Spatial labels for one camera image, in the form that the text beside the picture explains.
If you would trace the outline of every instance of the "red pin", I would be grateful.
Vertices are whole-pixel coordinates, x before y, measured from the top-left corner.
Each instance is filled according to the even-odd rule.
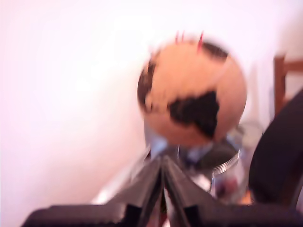
[[[199,40],[199,43],[198,43],[198,50],[202,47],[202,37],[203,37],[203,32],[200,36],[200,40]]]
[[[176,34],[176,40],[175,40],[176,43],[178,43],[178,35],[179,35],[179,32],[177,32],[177,34]]]

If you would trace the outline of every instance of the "wooden chair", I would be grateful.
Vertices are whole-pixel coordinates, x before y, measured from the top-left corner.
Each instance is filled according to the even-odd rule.
[[[289,101],[286,98],[286,76],[289,72],[302,72],[303,60],[286,61],[285,56],[277,56],[274,59],[274,94],[275,94],[275,116]]]

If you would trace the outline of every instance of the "black object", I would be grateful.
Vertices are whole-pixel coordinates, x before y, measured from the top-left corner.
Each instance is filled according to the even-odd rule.
[[[221,59],[223,61],[226,60],[226,58],[228,57],[227,51],[223,50],[222,48],[210,42],[203,42],[202,48],[208,51],[212,56]]]
[[[303,90],[286,104],[259,141],[249,187],[255,201],[295,207],[302,176]]]
[[[152,89],[152,78],[156,63],[149,61],[147,72],[143,69],[138,81],[137,95],[140,105],[146,110],[145,99]]]
[[[256,201],[262,203],[221,204],[191,181],[178,159],[168,155],[173,151],[168,148],[142,169],[132,185],[107,204],[53,206],[33,212],[23,226],[145,227],[165,188],[169,196],[165,199],[171,201],[174,210],[174,215],[169,216],[172,226],[303,227],[303,216],[293,206],[302,176],[302,118],[303,91],[274,119],[258,145],[249,185]]]

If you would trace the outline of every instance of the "black map shape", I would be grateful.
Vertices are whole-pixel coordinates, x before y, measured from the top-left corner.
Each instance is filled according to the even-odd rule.
[[[219,105],[216,92],[210,91],[197,98],[178,99],[168,105],[170,117],[176,122],[194,124],[206,136],[213,138],[217,127]]]
[[[215,44],[212,44],[209,42],[203,42],[202,48],[204,50],[207,50],[212,56],[215,56],[222,60],[226,60],[226,58],[228,56],[228,53],[225,50],[223,50],[220,47],[216,46]]]
[[[147,72],[144,72],[144,70],[142,70],[138,81],[138,89],[137,89],[138,100],[145,110],[146,110],[145,99],[147,93],[149,93],[152,89],[152,77],[155,68],[156,68],[156,64],[150,61],[148,63]]]

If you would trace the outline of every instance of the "globe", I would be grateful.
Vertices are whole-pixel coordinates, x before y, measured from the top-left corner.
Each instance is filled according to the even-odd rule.
[[[247,90],[242,70],[204,40],[168,43],[145,63],[137,96],[145,121],[170,144],[216,142],[236,126]]]

